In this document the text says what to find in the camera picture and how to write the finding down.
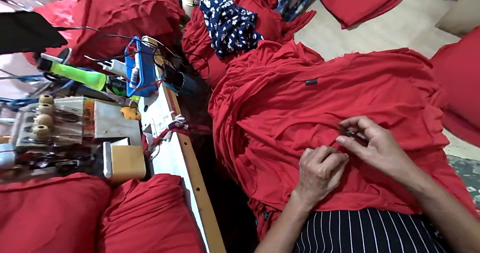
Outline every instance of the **hand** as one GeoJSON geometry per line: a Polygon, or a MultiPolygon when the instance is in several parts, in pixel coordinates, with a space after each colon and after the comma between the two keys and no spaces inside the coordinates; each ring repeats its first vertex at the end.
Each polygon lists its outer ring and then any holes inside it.
{"type": "Polygon", "coordinates": [[[359,132],[359,135],[368,139],[369,143],[364,147],[355,139],[345,136],[337,137],[336,141],[365,163],[391,176],[397,182],[409,185],[415,174],[425,174],[402,150],[392,133],[368,117],[352,117],[339,124],[351,131],[359,132]]]}
{"type": "Polygon", "coordinates": [[[300,179],[292,196],[298,197],[311,210],[340,182],[349,156],[332,147],[305,149],[300,158],[300,179]]]}

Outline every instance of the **fingernail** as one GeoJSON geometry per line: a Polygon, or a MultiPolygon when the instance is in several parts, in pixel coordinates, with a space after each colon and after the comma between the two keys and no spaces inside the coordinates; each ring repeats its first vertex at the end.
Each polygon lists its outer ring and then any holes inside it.
{"type": "Polygon", "coordinates": [[[347,141],[347,137],[345,137],[345,136],[338,136],[335,140],[336,140],[338,143],[340,143],[340,144],[344,144],[344,143],[347,141]]]}

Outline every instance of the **tiled floor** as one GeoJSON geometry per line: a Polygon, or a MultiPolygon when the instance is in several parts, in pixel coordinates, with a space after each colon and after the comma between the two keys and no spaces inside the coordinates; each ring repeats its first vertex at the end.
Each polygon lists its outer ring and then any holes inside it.
{"type": "MultiPolygon", "coordinates": [[[[295,35],[295,41],[314,49],[325,60],[344,53],[381,51],[410,47],[428,58],[446,44],[460,38],[435,28],[435,24],[454,4],[451,0],[403,0],[393,10],[362,23],[353,30],[341,30],[340,24],[317,0],[310,7],[315,17],[295,35]]],[[[480,161],[480,148],[458,139],[448,131],[445,152],[480,161]]]]}

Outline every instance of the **forearm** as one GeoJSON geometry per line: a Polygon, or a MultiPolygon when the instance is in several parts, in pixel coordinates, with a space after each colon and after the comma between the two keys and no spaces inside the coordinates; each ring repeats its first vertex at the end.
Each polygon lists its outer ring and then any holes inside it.
{"type": "Polygon", "coordinates": [[[421,170],[406,186],[455,252],[480,252],[480,222],[450,193],[421,170]]]}
{"type": "Polygon", "coordinates": [[[255,253],[291,253],[312,207],[307,207],[295,191],[280,217],[267,232],[255,253]]]}

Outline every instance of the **black and white striped fabric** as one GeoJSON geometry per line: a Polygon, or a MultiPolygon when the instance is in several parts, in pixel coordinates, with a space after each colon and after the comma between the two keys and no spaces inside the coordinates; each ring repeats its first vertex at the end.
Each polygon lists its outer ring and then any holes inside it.
{"type": "Polygon", "coordinates": [[[313,213],[303,226],[295,253],[450,253],[424,215],[374,208],[313,213]]]}

